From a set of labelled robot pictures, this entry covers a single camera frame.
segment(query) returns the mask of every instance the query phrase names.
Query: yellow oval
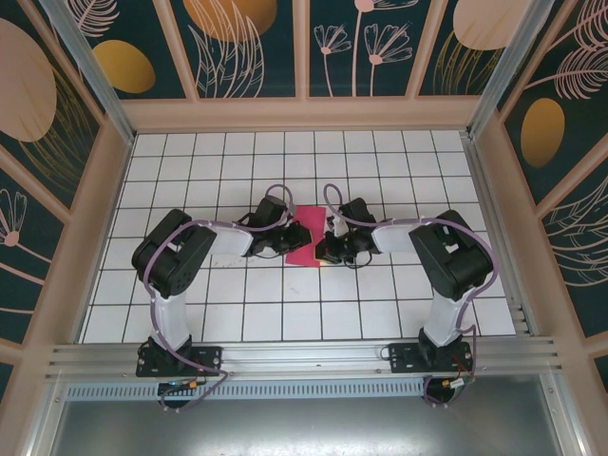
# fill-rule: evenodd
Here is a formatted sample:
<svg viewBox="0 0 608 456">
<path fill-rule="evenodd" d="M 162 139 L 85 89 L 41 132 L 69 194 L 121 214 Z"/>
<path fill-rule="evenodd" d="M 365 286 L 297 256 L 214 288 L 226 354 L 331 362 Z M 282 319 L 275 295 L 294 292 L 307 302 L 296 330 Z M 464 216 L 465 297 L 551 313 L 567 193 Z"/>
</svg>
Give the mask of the yellow oval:
<svg viewBox="0 0 608 456">
<path fill-rule="evenodd" d="M 245 41 L 233 3 L 243 21 L 251 19 L 259 35 L 275 22 L 276 0 L 183 0 L 192 20 L 207 35 L 220 41 Z"/>
<path fill-rule="evenodd" d="M 534 102 L 523 118 L 523 158 L 535 168 L 551 162 L 560 148 L 564 129 L 565 117 L 557 102 L 549 98 Z"/>
<path fill-rule="evenodd" d="M 143 52 L 120 40 L 108 40 L 93 49 L 113 87 L 128 93 L 142 93 L 156 82 L 154 68 Z"/>
<path fill-rule="evenodd" d="M 55 118 L 53 67 L 36 42 L 0 18 L 0 130 L 18 141 L 45 136 Z"/>
<path fill-rule="evenodd" d="M 465 47 L 502 49 L 508 45 L 530 0 L 459 0 L 454 34 Z"/>
</svg>

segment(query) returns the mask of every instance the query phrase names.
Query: grid tile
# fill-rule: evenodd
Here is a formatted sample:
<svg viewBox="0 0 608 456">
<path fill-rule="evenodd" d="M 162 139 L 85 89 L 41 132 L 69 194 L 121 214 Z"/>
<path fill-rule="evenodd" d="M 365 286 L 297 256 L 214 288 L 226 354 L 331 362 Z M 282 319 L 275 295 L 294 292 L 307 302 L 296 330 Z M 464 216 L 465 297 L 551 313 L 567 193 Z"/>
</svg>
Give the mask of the grid tile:
<svg viewBox="0 0 608 456">
<path fill-rule="evenodd" d="M 296 204 L 325 206 L 323 187 L 333 183 L 344 202 L 363 198 L 376 219 L 436 217 L 451 207 L 487 239 L 456 137 L 428 131 L 141 135 L 80 340 L 141 342 L 149 335 L 149 296 L 130 260 L 144 234 L 174 207 L 185 206 L 194 219 L 234 221 L 273 184 L 287 184 Z M 272 194 L 284 197 L 282 189 Z M 337 195 L 329 196 L 337 205 Z M 195 341 L 414 337 L 426 321 L 432 290 L 414 253 L 373 256 L 356 271 L 262 258 L 273 255 L 205 259 L 186 292 Z M 366 253 L 357 257 L 358 266 L 367 261 Z M 512 333 L 506 303 L 498 280 L 469 308 L 463 326 L 475 323 L 477 312 L 482 335 Z"/>
</svg>

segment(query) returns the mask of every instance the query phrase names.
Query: dark teal wallpaper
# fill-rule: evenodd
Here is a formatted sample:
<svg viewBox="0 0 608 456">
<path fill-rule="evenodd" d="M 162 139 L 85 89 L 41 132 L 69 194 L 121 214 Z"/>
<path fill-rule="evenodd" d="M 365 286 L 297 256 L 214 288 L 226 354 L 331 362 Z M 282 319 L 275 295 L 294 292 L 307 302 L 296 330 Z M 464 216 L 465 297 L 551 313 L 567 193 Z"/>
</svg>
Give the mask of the dark teal wallpaper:
<svg viewBox="0 0 608 456">
<path fill-rule="evenodd" d="M 0 145 L 67 207 L 99 125 L 16 0 L 0 5 Z"/>
<path fill-rule="evenodd" d="M 292 0 L 171 0 L 201 98 L 295 96 Z"/>
<path fill-rule="evenodd" d="M 0 337 L 22 343 L 64 224 L 0 170 Z"/>
<path fill-rule="evenodd" d="M 601 383 L 603 384 L 606 393 L 608 393 L 608 354 L 596 358 L 595 361 Z"/>
<path fill-rule="evenodd" d="M 607 10 L 577 3 L 504 122 L 536 202 L 608 133 Z"/>
<path fill-rule="evenodd" d="M 311 0 L 311 97 L 405 95 L 428 7 Z"/>
<path fill-rule="evenodd" d="M 448 0 L 419 95 L 481 95 L 526 0 Z"/>
<path fill-rule="evenodd" d="M 608 332 L 608 159 L 542 223 L 585 336 Z"/>
<path fill-rule="evenodd" d="M 185 97 L 152 0 L 66 4 L 120 99 Z"/>
<path fill-rule="evenodd" d="M 520 63 L 519 68 L 513 75 L 511 82 L 509 83 L 506 90 L 504 91 L 503 96 L 498 101 L 499 111 L 501 109 L 503 109 L 504 104 L 508 100 L 509 96 L 511 95 L 511 92 L 513 91 L 513 88 L 515 87 L 515 84 L 519 81 L 520 76 L 523 73 L 523 70 L 528 66 L 530 59 L 532 59 L 532 56 L 536 52 L 536 49 L 538 48 L 539 44 L 541 43 L 542 38 L 544 37 L 544 34 L 547 32 L 547 29 L 549 29 L 549 27 L 551 27 L 551 23 L 555 19 L 555 16 L 558 13 L 558 11 L 560 11 L 560 8 L 562 5 L 563 5 L 563 0 L 555 0 L 553 7 L 551 7 L 551 11 L 549 11 L 549 15 L 547 16 L 546 20 L 543 22 L 543 24 L 541 26 L 541 31 L 536 35 L 536 38 L 535 38 L 534 42 L 532 43 L 532 46 L 528 50 L 527 54 L 525 54 L 525 57 L 523 58 L 522 62 Z"/>
<path fill-rule="evenodd" d="M 9 385 L 10 375 L 12 374 L 12 365 L 6 363 L 0 363 L 0 403 L 4 397 L 4 391 L 7 390 Z"/>
</svg>

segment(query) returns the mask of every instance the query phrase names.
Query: purple cable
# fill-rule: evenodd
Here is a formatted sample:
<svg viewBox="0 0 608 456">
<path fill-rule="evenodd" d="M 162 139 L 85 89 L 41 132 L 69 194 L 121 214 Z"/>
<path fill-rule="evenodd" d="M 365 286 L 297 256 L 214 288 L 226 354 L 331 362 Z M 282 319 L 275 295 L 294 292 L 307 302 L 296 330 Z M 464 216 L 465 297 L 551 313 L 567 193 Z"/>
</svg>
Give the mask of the purple cable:
<svg viewBox="0 0 608 456">
<path fill-rule="evenodd" d="M 490 279 L 487 281 L 487 283 L 485 285 L 483 285 L 482 287 L 473 291 L 473 293 L 471 293 L 466 298 L 465 303 L 463 304 L 463 307 L 461 308 L 460 312 L 458 313 L 458 318 L 456 319 L 456 328 L 460 334 L 466 334 L 466 333 L 473 332 L 473 353 L 472 353 L 473 366 L 471 367 L 471 374 L 475 373 L 476 355 L 477 355 L 477 327 L 475 326 L 475 324 L 473 324 L 468 329 L 462 330 L 461 325 L 463 324 L 463 318 L 465 317 L 465 312 L 466 312 L 466 308 L 468 307 L 468 305 L 472 302 L 472 300 L 475 297 L 477 297 L 478 295 L 483 293 L 485 290 L 490 288 L 492 286 L 492 284 L 498 278 L 499 263 L 498 263 L 498 259 L 494 255 L 494 252 L 492 252 L 492 249 L 490 248 L 490 246 L 487 245 L 487 243 L 479 235 L 472 232 L 465 226 L 459 225 L 458 223 L 454 223 L 453 221 L 450 221 L 450 220 L 443 220 L 442 218 L 399 218 L 399 219 L 393 218 L 390 220 L 379 221 L 376 223 L 369 223 L 369 222 L 358 221 L 353 218 L 345 217 L 330 203 L 330 199 L 328 197 L 329 188 L 332 188 L 337 193 L 338 199 L 340 201 L 340 205 L 342 204 L 342 201 L 343 201 L 342 193 L 340 192 L 340 189 L 337 186 L 335 186 L 334 184 L 328 183 L 325 185 L 325 187 L 323 187 L 323 198 L 325 199 L 325 203 L 328 205 L 328 207 L 330 208 L 330 210 L 336 217 L 339 217 L 353 225 L 367 226 L 370 228 L 378 228 L 381 226 L 390 226 L 390 225 L 416 225 L 416 224 L 428 225 L 431 223 L 439 223 L 441 225 L 450 226 L 462 233 L 465 233 L 466 235 L 469 235 L 471 238 L 475 239 L 477 242 L 479 242 L 482 245 L 484 250 L 487 252 L 487 255 L 490 257 L 490 260 L 492 261 L 492 268 L 493 268 L 492 276 L 490 277 Z M 433 378 L 432 375 L 425 378 L 425 385 L 423 388 L 423 397 L 424 397 L 425 401 L 430 405 L 442 404 L 427 394 L 428 384 L 430 383 L 430 380 L 432 380 L 432 378 Z"/>
<path fill-rule="evenodd" d="M 154 289 L 150 286 L 150 283 L 149 283 L 150 271 L 152 271 L 152 267 L 154 266 L 154 263 L 156 263 L 157 259 L 159 259 L 159 256 L 161 255 L 162 251 L 169 245 L 169 243 L 171 243 L 171 241 L 173 239 L 175 239 L 177 236 L 179 236 L 180 233 L 182 233 L 183 231 L 185 231 L 188 228 L 195 226 L 195 225 L 217 226 L 217 227 L 222 227 L 222 228 L 234 228 L 237 230 L 259 233 L 262 231 L 272 230 L 273 228 L 277 227 L 278 225 L 284 223 L 285 221 L 288 220 L 290 215 L 291 216 L 295 215 L 294 196 L 289 188 L 287 188 L 285 185 L 280 184 L 280 183 L 270 186 L 268 188 L 268 190 L 266 190 L 266 195 L 268 195 L 271 190 L 273 190 L 274 188 L 277 188 L 277 187 L 283 188 L 285 190 L 285 192 L 287 193 L 287 195 L 289 196 L 289 203 L 287 206 L 287 210 L 283 213 L 283 215 L 281 216 L 279 221 L 272 223 L 268 226 L 263 226 L 261 228 L 250 228 L 247 226 L 238 225 L 233 222 L 225 222 L 225 221 L 217 221 L 217 220 L 203 220 L 203 219 L 192 220 L 187 223 L 184 223 L 182 226 L 180 226 L 180 228 L 178 228 L 173 233 L 171 233 L 169 235 L 169 237 L 167 239 L 165 239 L 164 242 L 159 246 L 159 248 L 156 250 L 156 252 L 154 252 L 152 257 L 150 258 L 150 261 L 148 261 L 148 264 L 146 265 L 145 270 L 143 271 L 142 282 L 143 282 L 143 287 L 150 295 L 150 317 L 152 319 L 152 328 L 154 328 L 154 333 L 158 336 L 158 338 L 161 341 L 164 348 L 169 353 L 171 353 L 176 359 L 180 360 L 183 364 L 191 366 L 191 367 L 197 369 L 197 371 L 206 371 L 206 372 L 212 372 L 212 373 L 217 373 L 217 374 L 223 375 L 223 377 L 221 379 L 219 379 L 213 387 L 208 389 L 200 398 L 188 402 L 185 406 L 183 406 L 181 408 L 168 407 L 164 402 L 164 398 L 166 396 L 166 394 L 164 394 L 161 397 L 161 404 L 162 404 L 164 411 L 171 410 L 175 413 L 180 413 L 180 410 L 187 410 L 187 409 L 194 407 L 195 405 L 202 402 L 213 391 L 215 391 L 216 388 L 219 387 L 219 385 L 221 385 L 223 382 L 225 382 L 230 374 L 226 370 L 208 368 L 206 366 L 195 363 L 193 361 L 190 361 L 188 358 L 181 356 L 179 353 L 177 353 L 175 350 L 173 350 L 171 348 L 167 339 L 165 339 L 164 335 L 162 335 L 162 332 L 159 329 L 159 322 L 156 318 L 156 295 L 154 293 Z"/>
</svg>

